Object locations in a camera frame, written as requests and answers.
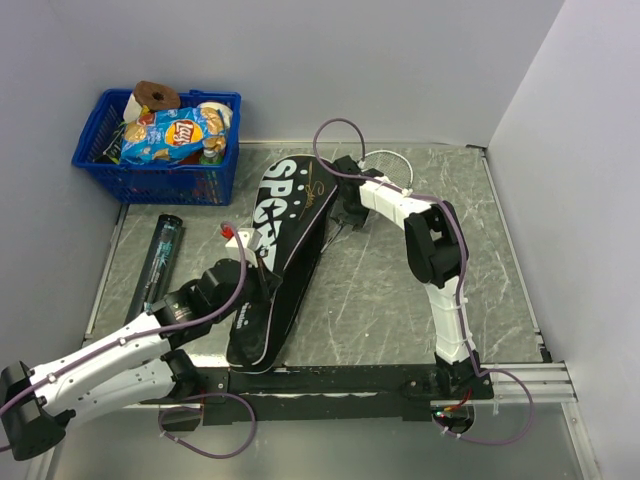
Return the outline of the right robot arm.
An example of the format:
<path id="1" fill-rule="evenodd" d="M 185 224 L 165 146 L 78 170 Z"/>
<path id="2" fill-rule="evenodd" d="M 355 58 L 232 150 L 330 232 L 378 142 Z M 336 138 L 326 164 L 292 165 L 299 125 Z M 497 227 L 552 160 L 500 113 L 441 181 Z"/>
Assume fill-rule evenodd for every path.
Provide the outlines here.
<path id="1" fill-rule="evenodd" d="M 432 311 L 438 390 L 448 398 L 462 396 L 471 388 L 479 360 L 463 293 L 468 248 L 451 205 L 403 189 L 372 171 L 362 172 L 350 157 L 321 165 L 347 189 L 347 200 L 404 232 L 409 269 L 424 285 Z"/>

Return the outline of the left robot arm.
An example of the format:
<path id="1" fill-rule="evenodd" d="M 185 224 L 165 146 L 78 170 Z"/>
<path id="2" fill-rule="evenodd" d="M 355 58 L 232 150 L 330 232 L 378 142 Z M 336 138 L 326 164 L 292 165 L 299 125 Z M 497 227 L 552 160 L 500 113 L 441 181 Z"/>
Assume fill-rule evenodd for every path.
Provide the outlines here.
<path id="1" fill-rule="evenodd" d="M 151 400 L 193 403 L 203 393 L 184 345 L 236 311 L 270 300 L 281 278 L 221 260 L 116 332 L 59 360 L 1 373 L 5 450 L 17 461 L 60 443 L 68 428 Z"/>

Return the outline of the black shuttlecock tube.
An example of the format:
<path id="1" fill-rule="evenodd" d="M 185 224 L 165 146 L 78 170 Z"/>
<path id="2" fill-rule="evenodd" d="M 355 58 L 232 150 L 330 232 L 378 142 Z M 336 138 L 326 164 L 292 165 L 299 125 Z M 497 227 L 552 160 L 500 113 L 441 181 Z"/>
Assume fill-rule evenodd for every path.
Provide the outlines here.
<path id="1" fill-rule="evenodd" d="M 158 217 L 125 324 L 148 312 L 167 293 L 184 230 L 180 217 L 169 214 Z"/>

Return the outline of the black racket cover bag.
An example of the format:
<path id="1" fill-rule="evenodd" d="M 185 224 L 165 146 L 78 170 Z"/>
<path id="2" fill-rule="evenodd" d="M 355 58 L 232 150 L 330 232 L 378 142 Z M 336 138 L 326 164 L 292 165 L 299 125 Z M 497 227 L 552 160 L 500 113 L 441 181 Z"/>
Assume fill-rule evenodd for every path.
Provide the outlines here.
<path id="1" fill-rule="evenodd" d="M 268 371 L 293 327 L 324 244 L 337 180 L 311 155 L 285 157 L 271 165 L 258 185 L 251 227 L 260 235 L 259 266 L 267 292 L 256 291 L 236 313 L 226 351 L 241 372 Z"/>

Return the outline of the badminton racket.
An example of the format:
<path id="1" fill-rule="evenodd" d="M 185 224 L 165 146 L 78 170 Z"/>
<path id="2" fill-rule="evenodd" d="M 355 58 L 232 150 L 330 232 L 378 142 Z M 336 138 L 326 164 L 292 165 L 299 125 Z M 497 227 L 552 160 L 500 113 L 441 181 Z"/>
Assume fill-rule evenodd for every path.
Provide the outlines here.
<path id="1" fill-rule="evenodd" d="M 409 161 L 399 153 L 385 149 L 374 150 L 365 154 L 364 157 L 356 163 L 362 170 L 375 168 L 376 170 L 381 171 L 381 177 L 387 178 L 391 183 L 401 187 L 402 189 L 412 188 L 414 178 L 413 169 Z M 324 253 L 328 249 L 345 227 L 351 227 L 341 226 L 338 223 L 336 224 L 337 227 L 335 231 L 329 235 L 329 238 L 320 250 L 321 253 Z"/>

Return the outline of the blue plastic basket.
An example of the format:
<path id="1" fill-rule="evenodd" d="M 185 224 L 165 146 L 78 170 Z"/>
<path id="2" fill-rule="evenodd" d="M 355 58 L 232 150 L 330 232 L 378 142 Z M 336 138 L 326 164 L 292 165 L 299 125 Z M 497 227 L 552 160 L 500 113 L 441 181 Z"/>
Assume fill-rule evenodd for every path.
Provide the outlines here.
<path id="1" fill-rule="evenodd" d="M 180 94 L 184 107 L 206 101 L 232 111 L 224 158 L 214 165 L 130 162 L 100 163 L 123 121 L 130 89 L 108 89 L 99 97 L 81 132 L 71 164 L 83 169 L 123 204 L 228 205 L 239 156 L 241 95 L 237 92 L 190 90 Z"/>

